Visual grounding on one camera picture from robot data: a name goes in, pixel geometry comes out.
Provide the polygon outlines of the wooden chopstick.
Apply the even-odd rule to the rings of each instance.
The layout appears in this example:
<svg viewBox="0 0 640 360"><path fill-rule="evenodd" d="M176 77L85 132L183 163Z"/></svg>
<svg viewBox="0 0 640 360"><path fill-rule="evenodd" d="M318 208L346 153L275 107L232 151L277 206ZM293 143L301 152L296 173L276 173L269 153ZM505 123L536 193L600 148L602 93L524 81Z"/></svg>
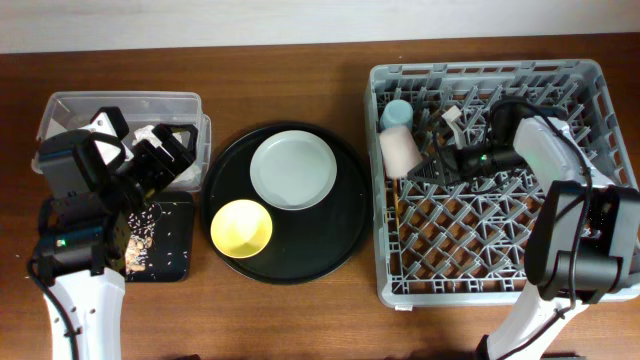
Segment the wooden chopstick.
<svg viewBox="0 0 640 360"><path fill-rule="evenodd" d="M400 220L400 212L399 212L399 191L398 191L398 179L392 180L392 197L393 197L393 208L394 208L394 218L396 222L396 227L399 227Z"/></svg>

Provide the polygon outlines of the white paper napkin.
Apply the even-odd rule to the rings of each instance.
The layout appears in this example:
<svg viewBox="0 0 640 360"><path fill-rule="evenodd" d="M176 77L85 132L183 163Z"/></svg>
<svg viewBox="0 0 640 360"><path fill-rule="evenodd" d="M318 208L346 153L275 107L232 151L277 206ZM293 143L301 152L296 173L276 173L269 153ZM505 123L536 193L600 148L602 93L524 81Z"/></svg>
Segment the white paper napkin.
<svg viewBox="0 0 640 360"><path fill-rule="evenodd" d="M149 141L154 147L160 147L162 142L160 139L153 133L154 125L147 125L140 129L134 131L134 140L132 142L133 145L136 145L142 140ZM178 134L173 135L179 143L180 136ZM176 185L186 185L188 182L195 181L201 175L201 170L196 164L192 164L189 168L187 168L184 172L182 172L174 181L173 184Z"/></svg>

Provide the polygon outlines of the light pink plastic cup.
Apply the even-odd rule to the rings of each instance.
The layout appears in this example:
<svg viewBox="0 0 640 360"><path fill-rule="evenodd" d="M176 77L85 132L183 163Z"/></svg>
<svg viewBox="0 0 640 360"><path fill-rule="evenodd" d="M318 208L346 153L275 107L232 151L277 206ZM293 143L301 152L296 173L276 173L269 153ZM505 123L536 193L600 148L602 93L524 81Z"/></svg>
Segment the light pink plastic cup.
<svg viewBox="0 0 640 360"><path fill-rule="evenodd" d="M386 175L391 179L406 177L422 161L421 153L409 129L392 127L379 134Z"/></svg>

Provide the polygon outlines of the light blue plastic cup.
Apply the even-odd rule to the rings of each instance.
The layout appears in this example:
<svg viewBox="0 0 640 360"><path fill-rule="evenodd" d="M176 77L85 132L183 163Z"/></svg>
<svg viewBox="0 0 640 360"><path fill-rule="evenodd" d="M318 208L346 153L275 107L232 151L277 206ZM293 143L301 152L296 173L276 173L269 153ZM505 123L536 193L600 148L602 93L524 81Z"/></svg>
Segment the light blue plastic cup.
<svg viewBox="0 0 640 360"><path fill-rule="evenodd" d="M404 126L411 129L413 124L413 107L405 100L392 100L384 108L380 117L383 130Z"/></svg>

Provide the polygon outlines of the yellow plastic bowl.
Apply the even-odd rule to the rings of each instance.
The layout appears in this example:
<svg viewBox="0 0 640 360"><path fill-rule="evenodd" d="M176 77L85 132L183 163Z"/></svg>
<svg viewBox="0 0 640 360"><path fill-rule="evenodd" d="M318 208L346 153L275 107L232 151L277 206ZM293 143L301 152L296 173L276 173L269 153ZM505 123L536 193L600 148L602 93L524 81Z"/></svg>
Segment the yellow plastic bowl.
<svg viewBox="0 0 640 360"><path fill-rule="evenodd" d="M273 234L273 223L267 209L248 199L231 201L222 206L210 224L214 247L223 255L250 258L266 248Z"/></svg>

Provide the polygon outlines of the light grey round plate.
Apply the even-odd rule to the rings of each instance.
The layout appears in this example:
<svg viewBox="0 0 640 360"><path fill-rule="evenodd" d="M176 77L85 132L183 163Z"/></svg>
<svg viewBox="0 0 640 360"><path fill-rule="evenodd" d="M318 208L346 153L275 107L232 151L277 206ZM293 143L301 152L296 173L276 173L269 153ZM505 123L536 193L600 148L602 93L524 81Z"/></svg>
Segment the light grey round plate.
<svg viewBox="0 0 640 360"><path fill-rule="evenodd" d="M337 160L327 142L302 130L279 132L254 152L251 184L269 205L298 211L321 202L337 178Z"/></svg>

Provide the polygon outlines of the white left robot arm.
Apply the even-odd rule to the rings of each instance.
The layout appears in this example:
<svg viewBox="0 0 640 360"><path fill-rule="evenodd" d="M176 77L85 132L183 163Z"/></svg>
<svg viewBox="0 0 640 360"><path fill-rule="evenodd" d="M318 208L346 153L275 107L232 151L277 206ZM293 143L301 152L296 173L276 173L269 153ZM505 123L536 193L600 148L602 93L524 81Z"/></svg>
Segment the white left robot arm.
<svg viewBox="0 0 640 360"><path fill-rule="evenodd" d="M55 359L119 359L130 215L148 203L196 158L193 125L159 124L159 140L138 142L133 157L106 164L98 145L121 140L73 130L44 141L42 172L52 192L39 210L29 277L43 292Z"/></svg>

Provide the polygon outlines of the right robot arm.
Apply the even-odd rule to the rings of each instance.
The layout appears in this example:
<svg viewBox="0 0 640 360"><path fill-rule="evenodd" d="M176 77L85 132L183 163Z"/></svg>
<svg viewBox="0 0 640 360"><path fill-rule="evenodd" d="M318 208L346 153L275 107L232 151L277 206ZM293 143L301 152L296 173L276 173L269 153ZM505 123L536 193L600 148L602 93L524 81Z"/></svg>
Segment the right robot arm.
<svg viewBox="0 0 640 360"><path fill-rule="evenodd" d="M545 199L524 253L526 284L479 359L540 359L569 323L607 294L639 282L639 192L600 172L563 113L519 96L495 102L478 145L436 147L409 170L441 186L529 168Z"/></svg>

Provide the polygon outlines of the grey plastic dishwasher rack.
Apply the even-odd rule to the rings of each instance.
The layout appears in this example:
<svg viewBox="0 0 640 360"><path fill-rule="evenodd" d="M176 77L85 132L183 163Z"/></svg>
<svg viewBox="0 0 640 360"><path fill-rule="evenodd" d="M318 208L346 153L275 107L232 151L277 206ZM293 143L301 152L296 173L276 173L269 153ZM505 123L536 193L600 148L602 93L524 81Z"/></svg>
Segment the grey plastic dishwasher rack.
<svg viewBox="0 0 640 360"><path fill-rule="evenodd" d="M636 183L600 65L590 59L515 60L374 67L364 95L371 164L374 247L380 301L395 309L509 305L525 284L527 239L543 205L526 169L442 187L398 179L399 227L392 180L379 142L392 100L413 107L417 147L454 144L441 115L457 106L467 145L482 141L491 106L506 96L560 109L590 161L616 184Z"/></svg>

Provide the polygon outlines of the clear plastic waste bin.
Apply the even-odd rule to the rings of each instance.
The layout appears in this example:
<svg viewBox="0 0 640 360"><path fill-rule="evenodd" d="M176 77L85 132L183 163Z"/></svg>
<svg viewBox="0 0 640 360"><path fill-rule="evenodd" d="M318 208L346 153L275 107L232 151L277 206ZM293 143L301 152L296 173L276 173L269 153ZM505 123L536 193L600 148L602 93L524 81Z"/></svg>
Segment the clear plastic waste bin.
<svg viewBox="0 0 640 360"><path fill-rule="evenodd" d="M66 91L52 94L45 107L36 139L43 141L61 132L90 123L99 108L118 107L129 127L123 143L131 148L135 132L160 123L191 124L198 130L196 161L185 175L168 186L170 191L197 193L208 170L212 150L212 126L194 92L169 91Z"/></svg>

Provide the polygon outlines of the round black serving tray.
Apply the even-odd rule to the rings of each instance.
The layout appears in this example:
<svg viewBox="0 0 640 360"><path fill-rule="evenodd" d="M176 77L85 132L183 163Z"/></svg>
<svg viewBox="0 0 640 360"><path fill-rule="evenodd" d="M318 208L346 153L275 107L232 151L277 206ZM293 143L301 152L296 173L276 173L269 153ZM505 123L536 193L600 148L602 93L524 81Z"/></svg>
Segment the round black serving tray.
<svg viewBox="0 0 640 360"><path fill-rule="evenodd" d="M286 211L267 204L249 178L250 158L260 143L286 130L308 131L326 141L337 160L336 183L319 204ZM368 237L373 222L369 169L355 149L335 133L301 122L256 128L231 143L213 161L201 189L201 224L205 238L215 213L234 200L253 200L268 210L273 233L257 255L235 259L215 253L251 279L292 285L323 277L343 265Z"/></svg>

